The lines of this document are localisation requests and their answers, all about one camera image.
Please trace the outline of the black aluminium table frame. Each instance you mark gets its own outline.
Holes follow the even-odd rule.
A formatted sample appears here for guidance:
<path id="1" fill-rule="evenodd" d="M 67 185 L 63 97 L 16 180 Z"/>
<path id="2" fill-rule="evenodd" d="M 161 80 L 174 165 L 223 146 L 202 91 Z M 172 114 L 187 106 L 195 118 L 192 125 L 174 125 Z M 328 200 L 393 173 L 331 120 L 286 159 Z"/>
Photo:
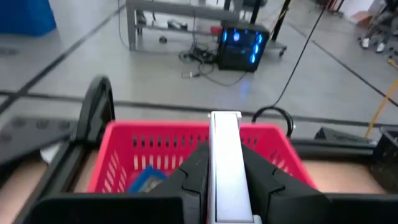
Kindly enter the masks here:
<path id="1" fill-rule="evenodd" d="M 75 123 L 12 118 L 0 128 L 0 224 L 13 224 L 47 169 L 40 150 L 57 152 Z M 322 127 L 315 139 L 293 138 L 316 185 L 326 192 L 382 193 L 368 171 L 374 141 Z"/>

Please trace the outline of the red plastic basket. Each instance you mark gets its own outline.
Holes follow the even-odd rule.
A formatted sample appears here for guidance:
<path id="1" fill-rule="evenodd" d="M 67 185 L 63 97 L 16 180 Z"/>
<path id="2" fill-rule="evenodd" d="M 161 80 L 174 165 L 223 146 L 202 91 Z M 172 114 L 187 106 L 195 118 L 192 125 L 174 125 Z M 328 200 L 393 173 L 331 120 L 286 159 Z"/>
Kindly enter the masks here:
<path id="1" fill-rule="evenodd" d="M 208 122 L 112 121 L 105 129 L 88 191 L 125 192 L 148 166 L 170 175 L 209 138 Z M 243 123 L 240 138 L 279 169 L 316 186 L 280 127 Z"/>

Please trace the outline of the computer tower blue lights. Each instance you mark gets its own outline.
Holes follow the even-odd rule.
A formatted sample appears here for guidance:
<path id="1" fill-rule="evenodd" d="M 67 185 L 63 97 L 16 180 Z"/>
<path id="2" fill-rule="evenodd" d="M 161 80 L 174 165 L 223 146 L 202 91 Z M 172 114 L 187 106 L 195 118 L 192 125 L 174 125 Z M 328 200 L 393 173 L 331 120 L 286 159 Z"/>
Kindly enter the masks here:
<path id="1" fill-rule="evenodd" d="M 220 70 L 257 70 L 270 32 L 261 24 L 227 23 L 222 27 L 216 63 Z"/>

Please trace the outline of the black curved bracket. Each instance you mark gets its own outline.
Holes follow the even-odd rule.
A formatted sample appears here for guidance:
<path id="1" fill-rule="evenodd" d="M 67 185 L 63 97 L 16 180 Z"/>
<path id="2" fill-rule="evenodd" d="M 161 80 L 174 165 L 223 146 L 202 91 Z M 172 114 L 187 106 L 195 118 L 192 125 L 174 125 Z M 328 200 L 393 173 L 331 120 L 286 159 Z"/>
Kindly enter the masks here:
<path id="1" fill-rule="evenodd" d="M 75 143 L 99 146 L 107 124 L 115 119 L 110 80 L 105 75 L 97 75 L 86 91 L 71 140 Z"/>

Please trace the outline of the person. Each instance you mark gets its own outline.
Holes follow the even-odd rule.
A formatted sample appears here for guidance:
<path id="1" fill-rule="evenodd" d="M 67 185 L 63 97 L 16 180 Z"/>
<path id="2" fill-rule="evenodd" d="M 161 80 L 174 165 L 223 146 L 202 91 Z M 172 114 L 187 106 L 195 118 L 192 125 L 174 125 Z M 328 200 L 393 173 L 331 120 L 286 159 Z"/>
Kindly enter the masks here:
<path id="1" fill-rule="evenodd" d="M 376 48 L 376 53 L 383 53 L 390 38 L 398 30 L 398 0 L 384 0 L 384 9 L 373 19 L 369 29 L 360 41 L 362 49 L 368 49 L 371 37 L 379 31 L 384 35 Z"/>

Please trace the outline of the white digital clock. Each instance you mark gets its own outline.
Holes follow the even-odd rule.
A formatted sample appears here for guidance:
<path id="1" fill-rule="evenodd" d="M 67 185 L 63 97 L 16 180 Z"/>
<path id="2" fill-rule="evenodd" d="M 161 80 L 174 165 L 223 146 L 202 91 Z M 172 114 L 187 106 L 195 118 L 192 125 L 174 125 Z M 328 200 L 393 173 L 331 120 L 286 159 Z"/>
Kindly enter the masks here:
<path id="1" fill-rule="evenodd" d="M 238 111 L 210 114 L 207 224 L 262 224 L 252 213 Z"/>

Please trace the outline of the grey metal workbench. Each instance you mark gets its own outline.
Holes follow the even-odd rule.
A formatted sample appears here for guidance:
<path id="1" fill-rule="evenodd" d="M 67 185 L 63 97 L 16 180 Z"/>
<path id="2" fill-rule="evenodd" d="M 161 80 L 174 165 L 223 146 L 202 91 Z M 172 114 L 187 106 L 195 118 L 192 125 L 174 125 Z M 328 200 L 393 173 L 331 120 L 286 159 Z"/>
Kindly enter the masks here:
<path id="1" fill-rule="evenodd" d="M 156 0 L 125 0 L 127 12 L 128 49 L 136 50 L 136 35 L 143 28 L 150 28 L 138 23 L 138 12 L 151 11 L 178 16 L 187 16 L 194 19 L 209 19 L 214 21 L 237 22 L 240 20 L 240 12 L 243 10 L 244 0 L 224 0 L 223 8 L 205 6 L 204 4 L 191 5 L 179 4 Z"/>

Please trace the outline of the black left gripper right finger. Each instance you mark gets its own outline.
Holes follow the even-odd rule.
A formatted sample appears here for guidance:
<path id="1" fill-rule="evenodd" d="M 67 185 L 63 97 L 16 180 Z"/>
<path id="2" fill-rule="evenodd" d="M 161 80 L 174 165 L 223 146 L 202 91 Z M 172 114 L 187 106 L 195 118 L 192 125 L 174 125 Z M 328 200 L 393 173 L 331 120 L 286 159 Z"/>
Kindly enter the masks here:
<path id="1" fill-rule="evenodd" d="M 243 146 L 250 204 L 262 224 L 398 224 L 398 196 L 324 194 Z"/>

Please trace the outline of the stacked blue storage bins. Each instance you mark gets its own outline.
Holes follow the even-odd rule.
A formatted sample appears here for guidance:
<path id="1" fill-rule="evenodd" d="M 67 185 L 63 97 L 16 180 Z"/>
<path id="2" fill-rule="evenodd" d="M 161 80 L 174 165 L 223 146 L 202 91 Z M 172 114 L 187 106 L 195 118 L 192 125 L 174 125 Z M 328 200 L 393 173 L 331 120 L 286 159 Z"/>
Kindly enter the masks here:
<path id="1" fill-rule="evenodd" d="M 56 28 L 49 0 L 0 0 L 0 34 L 42 36 Z"/>

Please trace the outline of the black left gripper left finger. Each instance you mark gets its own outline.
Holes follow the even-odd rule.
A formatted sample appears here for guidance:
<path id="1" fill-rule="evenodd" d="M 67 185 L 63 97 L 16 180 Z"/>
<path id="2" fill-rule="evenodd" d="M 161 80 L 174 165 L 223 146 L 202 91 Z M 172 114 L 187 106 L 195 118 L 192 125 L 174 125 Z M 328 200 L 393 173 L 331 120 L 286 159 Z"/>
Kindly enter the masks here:
<path id="1" fill-rule="evenodd" d="M 147 193 L 58 194 L 42 199 L 29 224 L 205 224 L 208 145 L 200 144 Z"/>

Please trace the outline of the blue digital clock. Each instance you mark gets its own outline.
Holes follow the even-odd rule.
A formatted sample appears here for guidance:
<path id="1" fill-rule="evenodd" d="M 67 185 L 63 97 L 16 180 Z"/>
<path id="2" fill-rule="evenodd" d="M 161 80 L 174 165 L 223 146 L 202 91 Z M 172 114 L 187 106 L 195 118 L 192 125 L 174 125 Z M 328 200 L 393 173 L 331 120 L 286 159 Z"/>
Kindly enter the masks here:
<path id="1" fill-rule="evenodd" d="M 168 177 L 161 171 L 153 168 L 152 166 L 147 166 L 135 179 L 135 181 L 127 188 L 127 193 L 140 193 L 140 192 L 150 192 L 152 189 L 156 188 Z"/>

